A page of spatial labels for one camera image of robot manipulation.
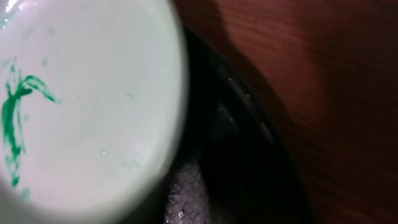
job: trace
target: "black saucer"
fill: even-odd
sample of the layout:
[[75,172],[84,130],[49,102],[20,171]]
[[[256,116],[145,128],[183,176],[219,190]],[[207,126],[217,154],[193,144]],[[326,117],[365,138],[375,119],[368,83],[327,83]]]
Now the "black saucer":
[[209,45],[187,29],[185,38],[190,105],[164,223],[313,223],[263,106]]

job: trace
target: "brown wooden surface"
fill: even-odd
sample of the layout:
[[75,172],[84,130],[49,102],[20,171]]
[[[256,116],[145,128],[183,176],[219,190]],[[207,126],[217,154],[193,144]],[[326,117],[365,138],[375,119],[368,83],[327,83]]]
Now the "brown wooden surface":
[[318,223],[398,223],[398,0],[176,0],[282,132]]

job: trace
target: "white ceramic dish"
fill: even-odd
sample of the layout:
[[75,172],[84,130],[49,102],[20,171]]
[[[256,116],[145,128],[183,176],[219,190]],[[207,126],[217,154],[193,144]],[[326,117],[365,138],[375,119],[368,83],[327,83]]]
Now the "white ceramic dish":
[[166,0],[0,1],[1,223],[114,223],[164,177],[185,115]]

